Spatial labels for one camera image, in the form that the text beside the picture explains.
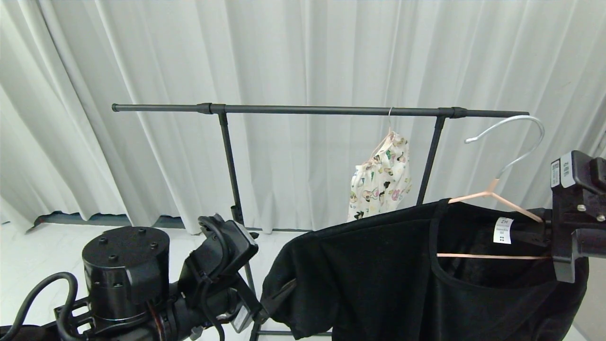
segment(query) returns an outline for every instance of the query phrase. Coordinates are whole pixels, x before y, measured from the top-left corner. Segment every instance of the barcode label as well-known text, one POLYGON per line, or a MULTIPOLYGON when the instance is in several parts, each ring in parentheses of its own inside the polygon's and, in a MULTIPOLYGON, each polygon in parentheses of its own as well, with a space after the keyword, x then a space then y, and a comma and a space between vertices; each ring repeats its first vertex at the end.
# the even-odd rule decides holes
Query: barcode label
POLYGON ((551 186, 556 187, 560 184, 560 159, 551 163, 551 186))
POLYGON ((572 153, 566 153, 560 157, 560 174, 562 187, 568 188, 576 184, 572 174, 572 153))
POLYGON ((494 224, 493 242, 499 244, 511 244, 510 229, 513 219, 498 218, 494 224))

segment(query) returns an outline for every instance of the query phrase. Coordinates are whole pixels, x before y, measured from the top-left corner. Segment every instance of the black cylindrical motor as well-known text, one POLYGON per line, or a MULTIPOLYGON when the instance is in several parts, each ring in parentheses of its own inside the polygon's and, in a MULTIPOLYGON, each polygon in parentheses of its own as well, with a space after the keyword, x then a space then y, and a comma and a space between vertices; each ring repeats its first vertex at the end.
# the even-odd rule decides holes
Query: black cylindrical motor
POLYGON ((168 235, 159 229, 126 226, 105 231, 82 250, 97 329, 136 325, 148 304, 162 308, 168 298, 168 235))

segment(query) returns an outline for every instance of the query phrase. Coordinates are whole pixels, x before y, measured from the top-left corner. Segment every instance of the vertical rack pole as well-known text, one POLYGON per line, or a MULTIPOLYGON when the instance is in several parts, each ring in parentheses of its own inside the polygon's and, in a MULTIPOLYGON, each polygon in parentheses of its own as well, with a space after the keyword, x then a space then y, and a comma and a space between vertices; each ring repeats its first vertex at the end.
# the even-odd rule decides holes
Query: vertical rack pole
POLYGON ((440 142, 444 122, 446 122, 446 116, 440 115, 436 118, 436 125, 433 128, 433 137, 431 138, 431 145, 429 147, 429 154, 427 155, 427 161, 425 162, 425 171, 423 171, 423 179, 421 180, 421 188, 419 190, 419 196, 417 197, 417 205, 422 204, 425 199, 425 192, 427 191, 427 185, 429 184, 433 160, 435 160, 436 152, 438 151, 438 143, 440 142))
MULTIPOLYGON (((238 190, 238 179, 236 178, 236 167, 233 163, 233 152, 231 151, 231 140, 229 137, 229 128, 227 127, 227 114, 225 110, 218 113, 219 124, 221 125, 221 135, 223 136, 223 145, 225 147, 225 156, 227 157, 227 169, 229 171, 229 179, 231 181, 231 191, 233 192, 234 205, 231 207, 231 215, 238 223, 244 225, 244 217, 242 215, 242 206, 240 204, 240 191, 238 190)), ((244 265, 246 272, 246 281, 248 286, 256 295, 255 283, 253 282, 253 273, 250 270, 250 264, 244 265)))

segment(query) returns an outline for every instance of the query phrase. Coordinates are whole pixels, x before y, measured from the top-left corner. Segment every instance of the white curtain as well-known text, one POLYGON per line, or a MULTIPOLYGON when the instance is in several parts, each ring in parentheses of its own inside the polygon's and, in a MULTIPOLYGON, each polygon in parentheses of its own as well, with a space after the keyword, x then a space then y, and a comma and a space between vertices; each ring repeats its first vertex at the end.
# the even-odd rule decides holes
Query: white curtain
MULTIPOLYGON (((502 178, 549 205, 549 163, 605 155, 606 6, 600 1, 4 1, 1 209, 24 229, 53 211, 135 225, 230 217, 221 131, 199 113, 112 103, 450 107, 529 111, 547 130, 502 178)), ((229 114, 247 226, 344 222, 354 166, 387 118, 229 114)), ((448 120, 425 202, 484 189, 537 137, 448 120)), ((411 144, 415 204, 434 119, 391 118, 411 144)), ((471 203, 493 207, 490 200, 471 203)))

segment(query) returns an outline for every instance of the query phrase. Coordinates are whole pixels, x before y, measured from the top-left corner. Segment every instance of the curtain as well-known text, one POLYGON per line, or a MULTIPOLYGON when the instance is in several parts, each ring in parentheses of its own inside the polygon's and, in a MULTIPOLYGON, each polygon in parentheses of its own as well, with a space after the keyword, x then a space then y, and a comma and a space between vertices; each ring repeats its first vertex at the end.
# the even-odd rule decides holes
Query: curtain
MULTIPOLYGON (((543 143, 497 191, 550 204, 549 164, 604 155, 606 7, 591 1, 2 2, 2 215, 230 217, 218 119, 112 103, 521 110, 543 143)), ((345 221, 355 165, 392 129, 410 141, 415 204, 431 118, 228 114, 247 226, 345 221)), ((527 121, 446 122, 425 202, 478 192, 538 137, 527 121)), ((498 207, 490 199, 470 201, 498 207)))

